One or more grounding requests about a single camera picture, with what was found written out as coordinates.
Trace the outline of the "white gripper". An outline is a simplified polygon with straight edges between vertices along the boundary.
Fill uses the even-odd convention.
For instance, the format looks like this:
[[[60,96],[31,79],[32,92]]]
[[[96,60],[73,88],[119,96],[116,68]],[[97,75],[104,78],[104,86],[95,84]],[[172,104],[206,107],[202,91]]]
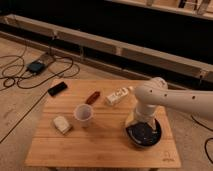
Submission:
[[[156,130],[155,105],[137,105],[125,121],[125,127],[137,123],[147,123],[153,130]]]

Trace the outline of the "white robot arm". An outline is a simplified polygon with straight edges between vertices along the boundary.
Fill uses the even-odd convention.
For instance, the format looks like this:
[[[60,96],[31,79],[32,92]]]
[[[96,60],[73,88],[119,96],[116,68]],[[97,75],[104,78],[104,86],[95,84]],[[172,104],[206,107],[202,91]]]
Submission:
[[[171,90],[164,79],[155,77],[136,86],[134,95],[137,104],[125,121],[126,128],[145,122],[155,129],[158,105],[213,120],[213,91]]]

